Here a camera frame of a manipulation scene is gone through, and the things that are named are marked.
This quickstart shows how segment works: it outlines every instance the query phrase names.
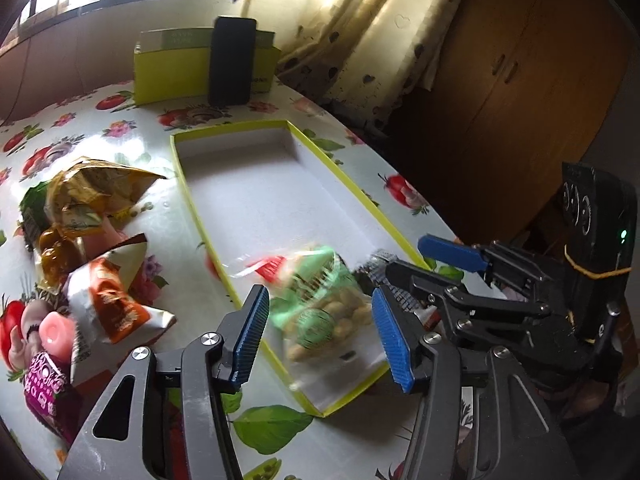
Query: rubber band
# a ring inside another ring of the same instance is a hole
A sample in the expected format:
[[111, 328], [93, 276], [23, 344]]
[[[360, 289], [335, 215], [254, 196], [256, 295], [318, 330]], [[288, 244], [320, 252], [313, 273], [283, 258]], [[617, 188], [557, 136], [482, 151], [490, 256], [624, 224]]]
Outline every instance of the rubber band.
[[569, 256], [569, 253], [567, 253], [566, 251], [566, 246], [564, 246], [564, 257], [575, 270], [577, 270], [581, 274], [584, 274], [587, 278], [591, 278], [592, 280], [603, 280], [604, 278], [612, 278], [613, 276], [621, 276], [622, 274], [628, 274], [631, 272], [631, 267], [610, 270], [609, 272], [591, 272], [590, 270], [581, 267], [573, 261], [571, 256]]

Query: beige curtain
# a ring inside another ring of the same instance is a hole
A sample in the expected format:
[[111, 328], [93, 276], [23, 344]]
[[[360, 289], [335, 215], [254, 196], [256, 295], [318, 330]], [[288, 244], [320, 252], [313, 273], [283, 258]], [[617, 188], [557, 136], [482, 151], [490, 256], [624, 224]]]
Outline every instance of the beige curtain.
[[280, 79], [353, 126], [379, 130], [434, 59], [460, 0], [246, 0], [276, 32]]

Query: tablecloth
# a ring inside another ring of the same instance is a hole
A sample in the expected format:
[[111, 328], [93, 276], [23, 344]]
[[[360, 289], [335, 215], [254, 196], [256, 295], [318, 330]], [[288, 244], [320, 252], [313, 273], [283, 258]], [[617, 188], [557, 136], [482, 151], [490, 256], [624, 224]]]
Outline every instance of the tablecloth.
[[[232, 304], [212, 272], [177, 186], [169, 144], [173, 132], [204, 124], [286, 119], [300, 130], [309, 129], [316, 145], [341, 165], [411, 243], [426, 233], [454, 238], [427, 200], [394, 168], [338, 120], [278, 81], [269, 94], [229, 108], [209, 107], [204, 97], [136, 107], [133, 91], [131, 81], [106, 86], [0, 128], [0, 294], [5, 312], [0, 322], [6, 320], [12, 302], [28, 301], [36, 294], [32, 256], [17, 223], [20, 200], [29, 187], [84, 155], [167, 177], [132, 209], [124, 228], [129, 235], [144, 232], [149, 241], [148, 302], [178, 318], [156, 343], [156, 350], [180, 348], [215, 329]], [[428, 171], [428, 160], [436, 155], [424, 156]], [[472, 293], [497, 294], [475, 274], [465, 275], [464, 283]], [[4, 350], [7, 342], [0, 343]], [[54, 480], [67, 450], [28, 412], [19, 378], [0, 360], [0, 372], [4, 370], [0, 416], [34, 467]], [[387, 374], [329, 418], [306, 419], [259, 354], [250, 381], [234, 402], [228, 409], [232, 438], [242, 472], [252, 472], [252, 479], [392, 480], [401, 472], [418, 399], [403, 396]], [[234, 429], [238, 427], [252, 438], [240, 440]]]

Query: black phone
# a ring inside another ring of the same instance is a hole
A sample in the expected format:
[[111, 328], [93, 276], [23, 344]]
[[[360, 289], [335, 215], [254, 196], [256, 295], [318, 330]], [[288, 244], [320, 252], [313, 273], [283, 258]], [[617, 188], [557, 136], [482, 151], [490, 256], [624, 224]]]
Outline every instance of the black phone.
[[254, 73], [256, 21], [219, 16], [211, 35], [209, 104], [249, 102]]

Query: purple package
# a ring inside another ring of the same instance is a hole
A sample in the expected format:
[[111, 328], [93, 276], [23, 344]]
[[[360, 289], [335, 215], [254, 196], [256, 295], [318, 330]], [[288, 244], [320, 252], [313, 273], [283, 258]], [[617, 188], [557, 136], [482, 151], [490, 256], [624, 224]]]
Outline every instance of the purple package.
[[36, 354], [24, 377], [24, 398], [36, 418], [71, 446], [78, 436], [82, 399], [69, 383], [69, 364]]

